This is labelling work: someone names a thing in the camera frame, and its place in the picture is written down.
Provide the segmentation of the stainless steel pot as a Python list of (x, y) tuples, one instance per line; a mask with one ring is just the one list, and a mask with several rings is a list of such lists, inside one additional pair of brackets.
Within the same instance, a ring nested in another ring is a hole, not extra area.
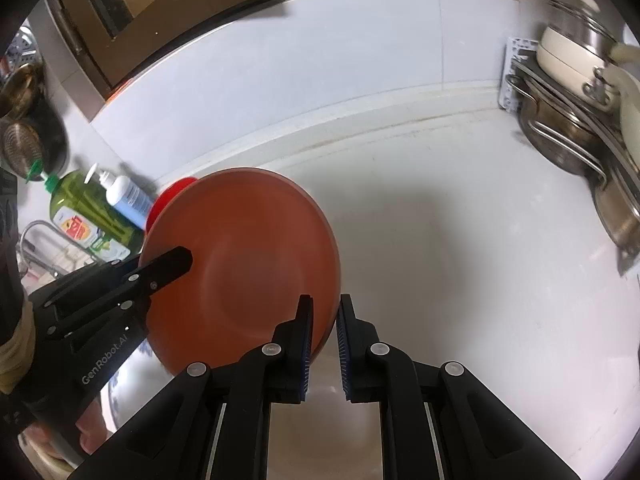
[(544, 158), (569, 174), (608, 182), (603, 143), (595, 133), (532, 78), (506, 75), (506, 84), (520, 99), (522, 133)]
[(593, 189), (597, 214), (617, 248), (627, 255), (638, 255), (639, 202), (617, 166), (609, 166), (605, 174), (606, 181)]

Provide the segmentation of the round metal steamer tray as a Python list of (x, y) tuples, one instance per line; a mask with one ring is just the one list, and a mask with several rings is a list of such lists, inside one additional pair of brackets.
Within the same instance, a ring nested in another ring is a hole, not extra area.
[(6, 49), (6, 64), (9, 70), (16, 70), (24, 64), (38, 63), (40, 52), (29, 24), (23, 24)]

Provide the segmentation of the red and black bowl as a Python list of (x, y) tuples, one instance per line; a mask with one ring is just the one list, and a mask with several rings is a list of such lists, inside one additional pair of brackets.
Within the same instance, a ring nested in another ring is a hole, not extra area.
[(145, 233), (149, 234), (152, 229), (153, 224), (160, 216), (162, 211), (168, 206), (168, 204), (177, 197), (182, 191), (188, 188), (191, 184), (196, 182), (198, 178), (196, 177), (185, 177), (177, 180), (173, 184), (169, 185), (168, 188), (165, 188), (163, 192), (157, 197), (155, 202), (153, 203), (148, 218), (146, 218), (145, 223)]

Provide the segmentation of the white bowl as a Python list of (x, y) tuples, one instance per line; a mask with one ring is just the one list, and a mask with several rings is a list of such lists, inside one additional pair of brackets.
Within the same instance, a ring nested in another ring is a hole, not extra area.
[[(171, 379), (150, 345), (142, 342), (101, 390), (107, 430), (124, 426)], [(346, 400), (335, 335), (311, 363), (305, 402), (271, 407), (267, 477), (383, 477), (378, 404)]]

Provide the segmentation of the white pot with glass lid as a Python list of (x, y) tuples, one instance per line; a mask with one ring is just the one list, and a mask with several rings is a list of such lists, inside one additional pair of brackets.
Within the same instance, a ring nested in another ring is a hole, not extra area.
[(620, 94), (597, 77), (605, 68), (617, 38), (599, 20), (596, 0), (566, 3), (549, 0), (552, 19), (539, 41), (539, 67), (558, 84), (587, 104), (609, 113), (620, 102)]

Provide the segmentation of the upper stainless steel pot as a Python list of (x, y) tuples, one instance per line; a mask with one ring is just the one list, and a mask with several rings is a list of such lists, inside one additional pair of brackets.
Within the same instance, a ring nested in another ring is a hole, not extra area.
[(595, 133), (532, 78), (506, 75), (506, 84), (520, 99), (522, 133), (544, 158), (569, 174), (608, 182), (603, 143)]

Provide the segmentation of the small brass saucepan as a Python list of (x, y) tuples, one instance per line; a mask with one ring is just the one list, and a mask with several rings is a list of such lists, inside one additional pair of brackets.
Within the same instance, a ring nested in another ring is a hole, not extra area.
[(1, 89), (1, 118), (13, 120), (24, 117), (40, 97), (42, 88), (42, 64), (26, 63), (20, 66)]

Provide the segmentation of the white metal pot rack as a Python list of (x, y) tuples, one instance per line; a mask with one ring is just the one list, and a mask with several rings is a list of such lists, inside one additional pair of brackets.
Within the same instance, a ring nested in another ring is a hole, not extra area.
[(603, 143), (601, 162), (604, 169), (607, 164), (617, 166), (623, 179), (629, 185), (634, 196), (639, 194), (639, 169), (626, 150), (618, 120), (614, 115), (601, 112), (595, 107), (578, 99), (560, 84), (548, 76), (538, 65), (533, 54), (533, 43), (529, 40), (512, 38), (508, 41), (506, 68), (504, 69), (501, 99), (503, 107), (518, 114), (520, 99), (506, 84), (506, 75), (527, 76), (544, 88), (544, 93), (553, 96), (570, 110), (586, 127), (595, 133)]

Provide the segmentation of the pink bowl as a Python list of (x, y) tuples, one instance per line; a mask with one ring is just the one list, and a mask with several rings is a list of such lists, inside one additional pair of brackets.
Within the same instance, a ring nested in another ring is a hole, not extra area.
[(178, 246), (191, 269), (154, 292), (146, 315), (169, 373), (239, 361), (294, 318), (303, 295), (314, 300), (311, 352), (320, 353), (340, 302), (340, 256), (326, 216), (295, 182), (258, 168), (197, 180), (160, 213), (140, 262)]

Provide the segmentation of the green dish soap bottle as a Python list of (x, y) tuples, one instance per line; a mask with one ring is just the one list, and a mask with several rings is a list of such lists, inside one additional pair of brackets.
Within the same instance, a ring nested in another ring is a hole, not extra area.
[(80, 170), (63, 177), (46, 174), (41, 159), (27, 173), (27, 181), (43, 177), (50, 193), (49, 216), (55, 227), (103, 261), (125, 260), (143, 245), (142, 231), (107, 203), (99, 183), (86, 182)]

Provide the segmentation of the small chrome water faucet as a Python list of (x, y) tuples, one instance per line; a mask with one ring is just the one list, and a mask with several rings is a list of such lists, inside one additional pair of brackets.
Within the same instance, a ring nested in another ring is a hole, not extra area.
[(26, 273), (57, 280), (99, 261), (50, 222), (35, 220), (18, 234), (18, 262)]

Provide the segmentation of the lower stainless steel pot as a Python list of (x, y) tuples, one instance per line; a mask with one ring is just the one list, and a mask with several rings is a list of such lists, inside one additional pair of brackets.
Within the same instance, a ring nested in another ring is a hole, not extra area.
[(639, 202), (617, 166), (609, 166), (605, 174), (606, 181), (593, 189), (597, 214), (617, 248), (627, 255), (638, 255)]

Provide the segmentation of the black frying pan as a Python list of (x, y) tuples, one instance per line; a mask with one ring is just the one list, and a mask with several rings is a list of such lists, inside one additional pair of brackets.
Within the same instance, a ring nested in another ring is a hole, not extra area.
[(45, 174), (59, 174), (66, 165), (67, 156), (64, 125), (43, 96), (35, 100), (22, 118), (2, 119), (2, 162), (17, 177), (26, 179), (37, 160), (40, 160)]

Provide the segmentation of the white blue pump bottle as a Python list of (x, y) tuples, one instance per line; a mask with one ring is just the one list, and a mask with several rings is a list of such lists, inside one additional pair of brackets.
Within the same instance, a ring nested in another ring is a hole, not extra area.
[(85, 182), (89, 183), (93, 178), (97, 178), (99, 185), (104, 188), (107, 203), (144, 231), (153, 206), (150, 196), (130, 177), (114, 176), (111, 172), (100, 169), (98, 164), (89, 168)]

